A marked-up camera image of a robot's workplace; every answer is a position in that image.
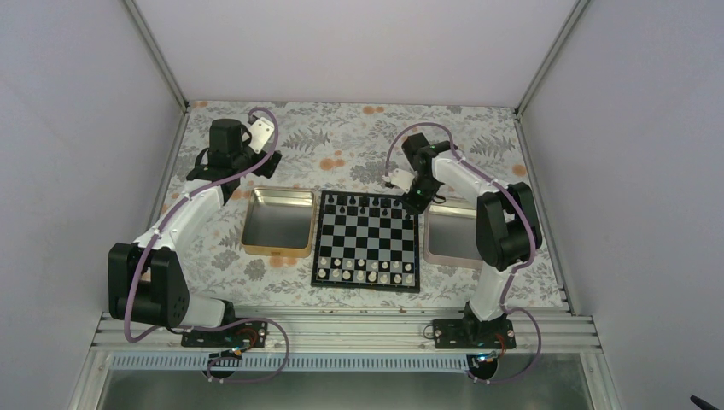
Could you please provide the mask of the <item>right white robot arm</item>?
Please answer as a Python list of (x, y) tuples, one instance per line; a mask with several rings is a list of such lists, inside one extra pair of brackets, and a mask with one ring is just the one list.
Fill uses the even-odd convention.
[(541, 245), (534, 196), (525, 183), (502, 185), (460, 155), (454, 144), (430, 143), (422, 133), (402, 144), (411, 172), (400, 171), (400, 200), (412, 214), (423, 213), (443, 185), (454, 188), (476, 210), (475, 245), (490, 267), (481, 273), (462, 319), (436, 320), (437, 347), (492, 348), (510, 343), (512, 324), (505, 296), (512, 285), (511, 265), (528, 263)]

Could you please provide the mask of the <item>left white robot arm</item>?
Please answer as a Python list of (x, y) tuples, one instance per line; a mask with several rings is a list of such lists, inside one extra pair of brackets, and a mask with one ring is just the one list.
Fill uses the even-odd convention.
[(270, 115), (246, 122), (213, 120), (209, 141), (195, 158), (173, 205), (131, 243), (108, 252), (108, 310), (132, 322), (167, 328), (203, 328), (215, 345), (231, 343), (237, 322), (231, 303), (191, 293), (181, 256), (198, 231), (231, 199), (249, 174), (270, 178), (281, 161), (277, 124)]

